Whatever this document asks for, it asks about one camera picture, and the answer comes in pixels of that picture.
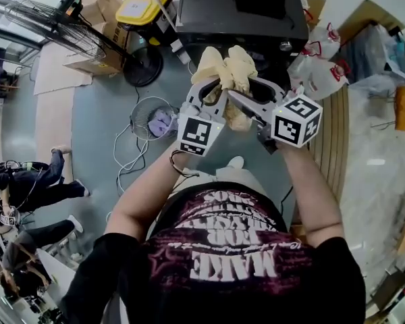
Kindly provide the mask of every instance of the yellow lid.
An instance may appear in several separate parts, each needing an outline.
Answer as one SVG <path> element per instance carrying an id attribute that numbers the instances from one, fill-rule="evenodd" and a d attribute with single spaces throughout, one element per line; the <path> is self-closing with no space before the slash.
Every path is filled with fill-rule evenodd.
<path id="1" fill-rule="evenodd" d="M 125 24 L 145 25 L 152 22 L 160 10 L 155 0 L 125 0 L 115 13 L 115 19 Z"/>

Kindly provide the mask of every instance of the beige pants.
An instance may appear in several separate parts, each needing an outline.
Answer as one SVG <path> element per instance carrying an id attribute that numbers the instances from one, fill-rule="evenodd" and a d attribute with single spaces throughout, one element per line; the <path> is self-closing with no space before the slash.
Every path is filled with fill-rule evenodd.
<path id="1" fill-rule="evenodd" d="M 264 196 L 267 196 L 267 193 L 264 191 L 263 186 L 259 181 L 252 175 L 247 169 L 236 169 L 233 167 L 225 167 L 218 169 L 216 171 L 216 176 L 203 173 L 197 170 L 190 170 L 185 168 L 184 173 L 186 174 L 199 174 L 199 176 L 194 176 L 192 178 L 184 178 L 180 176 L 175 183 L 175 190 L 171 193 L 176 194 L 177 192 L 184 190 L 185 188 L 202 185 L 208 182 L 236 182 L 237 184 L 245 185 L 251 188 L 258 193 L 261 193 Z"/>

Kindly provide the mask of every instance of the teal floor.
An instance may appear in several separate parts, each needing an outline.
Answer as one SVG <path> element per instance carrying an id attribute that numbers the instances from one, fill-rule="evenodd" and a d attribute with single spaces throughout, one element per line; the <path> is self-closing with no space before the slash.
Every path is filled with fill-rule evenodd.
<path id="1" fill-rule="evenodd" d="M 141 98 L 158 96 L 179 107 L 190 88 L 190 74 L 186 66 L 170 53 L 164 53 L 165 65 L 161 75 L 152 84 L 139 88 Z M 34 125 L 36 100 L 34 83 L 28 76 L 20 80 L 20 88 L 5 102 L 3 107 L 3 158 L 18 161 L 35 158 Z M 105 229 L 105 218 L 119 196 L 115 179 L 119 166 L 113 159 L 115 135 L 129 123 L 129 115 L 136 103 L 136 89 L 124 77 L 98 76 L 90 86 L 76 89 L 72 116 L 72 164 L 74 177 L 82 180 L 92 192 L 89 198 L 77 198 L 44 207 L 34 214 L 35 225 L 41 227 L 73 213 L 84 226 L 82 240 L 89 249 L 95 238 Z M 209 155 L 194 161 L 196 168 L 214 173 L 224 167 L 236 155 L 245 158 L 245 167 L 261 182 L 277 207 L 291 187 L 286 166 L 279 153 L 270 155 L 258 142 L 255 129 L 247 133 L 232 132 L 225 128 L 222 143 L 215 144 Z M 146 163 L 150 165 L 172 142 L 158 140 L 149 144 Z M 117 158 L 129 162 L 138 155 L 136 137 L 127 131 L 117 144 Z M 122 177 L 127 187 L 141 172 Z M 294 192 L 284 202 L 284 219 L 287 225 L 292 219 Z"/>

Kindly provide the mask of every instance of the fan cage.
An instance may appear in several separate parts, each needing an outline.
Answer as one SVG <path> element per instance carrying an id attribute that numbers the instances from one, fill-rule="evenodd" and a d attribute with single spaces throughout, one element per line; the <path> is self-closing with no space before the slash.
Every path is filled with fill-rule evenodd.
<path id="1" fill-rule="evenodd" d="M 11 22 L 91 59 L 105 57 L 104 43 L 87 25 L 57 8 L 32 0 L 12 1 L 5 7 Z"/>

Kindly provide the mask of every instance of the wire basket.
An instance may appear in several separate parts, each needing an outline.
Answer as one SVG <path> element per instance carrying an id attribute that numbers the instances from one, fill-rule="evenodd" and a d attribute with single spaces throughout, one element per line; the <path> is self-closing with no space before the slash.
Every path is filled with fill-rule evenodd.
<path id="1" fill-rule="evenodd" d="M 162 136 L 155 136 L 150 131 L 149 122 L 153 120 L 159 110 L 171 117 L 171 123 Z M 133 108 L 130 114 L 130 127 L 133 133 L 141 140 L 170 138 L 177 134 L 177 113 L 178 109 L 172 107 L 166 100 L 160 97 L 147 97 Z"/>

